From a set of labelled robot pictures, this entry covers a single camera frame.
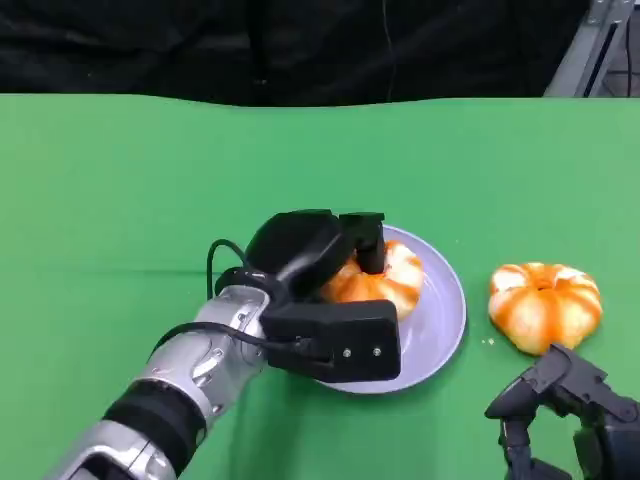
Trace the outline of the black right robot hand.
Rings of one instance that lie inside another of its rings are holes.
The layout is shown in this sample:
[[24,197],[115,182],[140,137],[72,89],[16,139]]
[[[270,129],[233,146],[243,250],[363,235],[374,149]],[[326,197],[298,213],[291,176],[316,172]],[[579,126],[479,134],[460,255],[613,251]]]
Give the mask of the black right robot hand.
[[571,477],[531,453],[528,428],[541,406],[561,418],[580,419],[573,441],[585,479],[639,477],[639,402],[615,393],[606,377],[594,364],[553,343],[491,402],[485,416],[500,421],[507,479]]

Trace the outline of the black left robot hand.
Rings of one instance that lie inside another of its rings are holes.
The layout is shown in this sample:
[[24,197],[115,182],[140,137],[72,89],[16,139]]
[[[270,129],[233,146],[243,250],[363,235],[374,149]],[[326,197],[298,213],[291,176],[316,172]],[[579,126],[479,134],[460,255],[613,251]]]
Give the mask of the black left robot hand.
[[335,215],[330,210],[278,213],[251,239],[248,265],[277,280],[288,296],[315,296],[347,261],[354,259],[367,274],[384,269],[382,213]]

